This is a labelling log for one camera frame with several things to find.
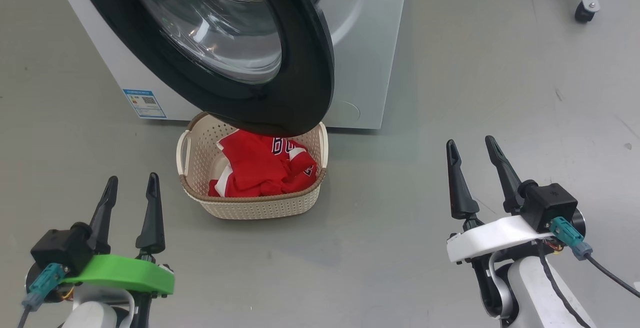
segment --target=green plastic part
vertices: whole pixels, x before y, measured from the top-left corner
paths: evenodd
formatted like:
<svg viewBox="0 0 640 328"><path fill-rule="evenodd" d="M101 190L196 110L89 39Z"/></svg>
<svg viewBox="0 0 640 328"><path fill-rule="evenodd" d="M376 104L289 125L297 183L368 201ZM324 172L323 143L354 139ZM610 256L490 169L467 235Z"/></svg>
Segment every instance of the green plastic part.
<svg viewBox="0 0 640 328"><path fill-rule="evenodd" d="M94 255L77 277L64 283L90 283L136 292L174 294L174 274L152 262L113 254Z"/></svg>

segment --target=caster wheel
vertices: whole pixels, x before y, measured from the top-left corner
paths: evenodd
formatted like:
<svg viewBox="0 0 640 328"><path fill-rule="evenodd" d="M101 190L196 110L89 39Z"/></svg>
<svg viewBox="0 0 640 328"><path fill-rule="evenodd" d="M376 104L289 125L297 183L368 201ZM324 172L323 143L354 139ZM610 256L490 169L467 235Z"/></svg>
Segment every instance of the caster wheel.
<svg viewBox="0 0 640 328"><path fill-rule="evenodd" d="M575 9L575 20L580 23L591 22L594 19L595 13L592 11L588 11L585 9L585 5L583 2L578 4L578 7Z"/></svg>

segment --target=basket handle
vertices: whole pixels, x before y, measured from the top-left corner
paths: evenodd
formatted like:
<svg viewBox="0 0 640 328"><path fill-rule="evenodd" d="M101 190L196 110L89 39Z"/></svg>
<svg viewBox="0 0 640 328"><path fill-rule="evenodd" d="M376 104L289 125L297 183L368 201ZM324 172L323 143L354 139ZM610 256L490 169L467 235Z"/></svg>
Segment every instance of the basket handle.
<svg viewBox="0 0 640 328"><path fill-rule="evenodd" d="M192 138L189 136L190 133L191 131L189 129L185 130L180 136L180 139L178 139L178 146L175 148L175 164L178 168L178 175L180 176L187 176L187 173L189 173L189 154L192 151ZM187 154L184 156L183 165L185 140L187 140Z"/></svg>
<svg viewBox="0 0 640 328"><path fill-rule="evenodd" d="M320 125L320 142L322 142L322 168L326 169L329 161L329 134L322 121L318 125Z"/></svg>

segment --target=gray floor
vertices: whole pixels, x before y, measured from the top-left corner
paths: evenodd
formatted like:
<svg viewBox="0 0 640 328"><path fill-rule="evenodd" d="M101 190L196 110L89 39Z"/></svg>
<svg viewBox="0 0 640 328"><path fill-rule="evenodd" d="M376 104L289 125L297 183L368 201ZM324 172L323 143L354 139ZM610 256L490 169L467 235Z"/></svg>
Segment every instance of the gray floor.
<svg viewBox="0 0 640 328"><path fill-rule="evenodd" d="M595 257L640 281L640 9L601 0L406 0L383 128L330 134L329 176L302 216L221 221L185 196L182 123L139 120L66 0L0 0L0 317L18 322L29 249L88 221L120 179L113 252L134 256L147 175L162 182L175 295L154 328L495 328L467 264L448 262L445 142L464 160L480 218L504 216L483 137L521 178L580 201ZM601 327L634 327L638 301L568 253L550 258ZM27 326L50 328L68 303Z"/></svg>

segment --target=laundry basket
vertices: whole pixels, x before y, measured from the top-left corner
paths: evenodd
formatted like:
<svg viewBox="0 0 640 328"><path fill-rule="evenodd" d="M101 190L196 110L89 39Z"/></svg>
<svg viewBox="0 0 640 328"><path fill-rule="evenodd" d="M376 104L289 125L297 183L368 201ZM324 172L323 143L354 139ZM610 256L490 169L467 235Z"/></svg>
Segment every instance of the laundry basket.
<svg viewBox="0 0 640 328"><path fill-rule="evenodd" d="M217 141L236 128L206 113L198 114L180 136L175 161L186 194L204 209L222 219L267 219L295 216L308 211L318 200L320 184L327 173L329 142L327 129L320 123L313 130L296 136L294 141L306 146L318 165L317 178L303 191L282 195L233 198L208 196L210 180L217 180L226 166Z"/></svg>

